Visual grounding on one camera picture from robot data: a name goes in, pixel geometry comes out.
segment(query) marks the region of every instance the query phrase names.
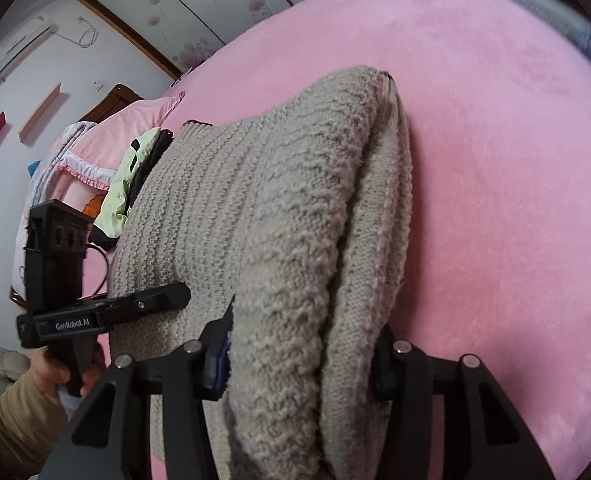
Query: white wall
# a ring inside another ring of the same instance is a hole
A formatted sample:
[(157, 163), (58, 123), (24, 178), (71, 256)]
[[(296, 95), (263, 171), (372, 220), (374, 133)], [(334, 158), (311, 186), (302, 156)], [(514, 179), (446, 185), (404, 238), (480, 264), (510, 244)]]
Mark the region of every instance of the white wall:
[[(91, 110), (116, 84), (122, 83), (144, 98), (156, 98), (172, 80), (160, 68), (75, 0), (57, 0), (44, 11), (60, 30), (78, 40), (88, 27), (83, 16), (98, 30), (96, 43), (86, 49), (51, 36), (11, 73), (0, 86), (0, 112), (8, 126), (0, 134), (0, 346), (19, 350), (15, 317), (20, 309), (8, 299), (16, 231), (26, 188), (27, 166), (45, 155), (60, 131)], [(96, 92), (95, 81), (104, 83)], [(18, 128), (31, 111), (58, 83), (61, 95), (25, 144)]]

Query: screw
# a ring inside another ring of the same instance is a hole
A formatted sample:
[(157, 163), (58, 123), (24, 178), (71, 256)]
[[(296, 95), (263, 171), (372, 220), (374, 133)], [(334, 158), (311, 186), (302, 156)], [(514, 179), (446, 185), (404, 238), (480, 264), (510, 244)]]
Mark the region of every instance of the screw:
[(393, 349), (399, 354), (408, 354), (413, 350), (413, 346), (408, 341), (400, 339), (393, 343)]
[(114, 363), (118, 368), (127, 368), (133, 361), (129, 354), (122, 354), (116, 357)]
[(473, 354), (467, 354), (464, 356), (462, 362), (467, 368), (477, 368), (480, 366), (480, 360)]
[(187, 341), (184, 345), (182, 345), (182, 349), (187, 354), (194, 354), (202, 350), (202, 343), (197, 339), (192, 339), (191, 341)]

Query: air conditioner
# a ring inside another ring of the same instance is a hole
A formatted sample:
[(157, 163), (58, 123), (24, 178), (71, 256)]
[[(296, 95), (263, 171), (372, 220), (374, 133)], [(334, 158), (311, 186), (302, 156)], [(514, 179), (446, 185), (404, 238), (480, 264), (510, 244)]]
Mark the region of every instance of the air conditioner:
[(43, 40), (48, 38), (54, 22), (43, 12), (18, 27), (0, 44), (0, 83)]

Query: pink fleece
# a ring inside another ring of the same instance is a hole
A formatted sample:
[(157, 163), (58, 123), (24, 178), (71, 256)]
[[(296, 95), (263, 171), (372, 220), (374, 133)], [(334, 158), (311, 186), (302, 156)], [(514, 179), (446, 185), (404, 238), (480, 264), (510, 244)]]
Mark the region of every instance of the pink fleece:
[(412, 127), (395, 330), (481, 356), (557, 478), (576, 478), (591, 459), (591, 64), (508, 0), (307, 0), (185, 76), (163, 127), (258, 114), (356, 64), (393, 75)]

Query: wooden headboard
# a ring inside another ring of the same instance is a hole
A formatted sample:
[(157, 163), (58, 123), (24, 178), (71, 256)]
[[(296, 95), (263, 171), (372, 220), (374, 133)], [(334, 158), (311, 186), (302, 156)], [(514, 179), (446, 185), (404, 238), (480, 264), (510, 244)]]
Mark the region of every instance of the wooden headboard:
[[(142, 98), (129, 87), (125, 85), (115, 85), (107, 96), (100, 101), (93, 110), (80, 119), (80, 121), (100, 123), (107, 117), (111, 117), (113, 114), (121, 111), (122, 108), (127, 107), (127, 105), (130, 105), (135, 101), (140, 101), (141, 99)], [(26, 302), (15, 290), (13, 290), (13, 287), (10, 288), (9, 299), (26, 310)]]

